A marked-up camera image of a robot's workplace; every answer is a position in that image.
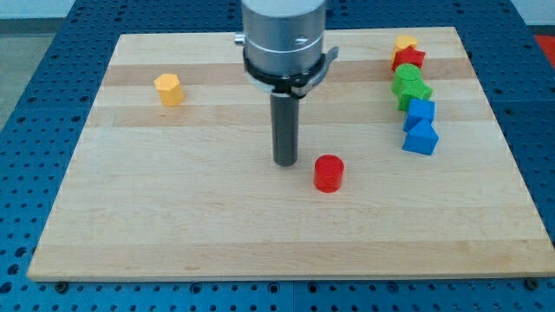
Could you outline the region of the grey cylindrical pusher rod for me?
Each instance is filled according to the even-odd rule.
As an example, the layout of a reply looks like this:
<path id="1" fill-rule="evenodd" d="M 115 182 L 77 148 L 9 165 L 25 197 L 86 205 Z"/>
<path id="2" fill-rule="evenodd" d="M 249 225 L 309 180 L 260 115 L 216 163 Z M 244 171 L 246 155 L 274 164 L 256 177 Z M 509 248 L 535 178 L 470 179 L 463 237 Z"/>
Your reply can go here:
<path id="1" fill-rule="evenodd" d="M 297 162 L 299 100 L 270 97 L 273 160 L 279 166 Z"/>

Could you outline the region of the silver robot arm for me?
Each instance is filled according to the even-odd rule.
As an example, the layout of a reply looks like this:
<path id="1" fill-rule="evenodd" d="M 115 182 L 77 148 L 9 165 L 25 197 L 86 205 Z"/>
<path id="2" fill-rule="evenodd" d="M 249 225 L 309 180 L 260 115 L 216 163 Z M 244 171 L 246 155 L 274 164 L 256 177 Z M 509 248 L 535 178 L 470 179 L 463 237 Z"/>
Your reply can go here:
<path id="1" fill-rule="evenodd" d="M 245 72 L 270 95 L 273 160 L 297 161 L 299 101 L 316 88 L 337 58 L 338 48 L 323 52 L 325 0 L 243 0 Z"/>

